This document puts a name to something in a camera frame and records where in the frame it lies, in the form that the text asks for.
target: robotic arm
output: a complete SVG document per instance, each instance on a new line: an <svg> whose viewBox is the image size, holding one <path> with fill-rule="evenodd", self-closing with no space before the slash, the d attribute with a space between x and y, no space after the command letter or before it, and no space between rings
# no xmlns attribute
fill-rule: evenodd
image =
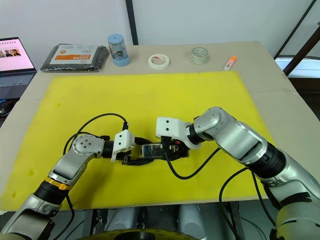
<svg viewBox="0 0 320 240"><path fill-rule="evenodd" d="M271 143L221 107L211 107L186 123L158 117L157 137L171 137L188 148L216 141L221 149L257 175L272 204L279 210L273 239L320 238L320 185L285 151Z"/></svg>

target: table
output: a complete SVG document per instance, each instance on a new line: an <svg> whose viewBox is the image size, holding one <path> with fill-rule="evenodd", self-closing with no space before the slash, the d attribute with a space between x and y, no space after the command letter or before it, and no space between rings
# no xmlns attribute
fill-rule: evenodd
<svg viewBox="0 0 320 240"><path fill-rule="evenodd" d="M206 64L190 63L189 54L194 47L204 47L208 50L209 59ZM220 71L230 56L237 56L232 70L241 76L277 147L286 150L320 182L317 163L320 155L320 122L260 42L127 46L127 50L131 63L124 67L115 66L109 56L101 72L39 71L35 75L0 128L0 193L6 186L24 135L53 76ZM156 53L169 56L168 68L158 71L148 66L148 57Z"/></svg>

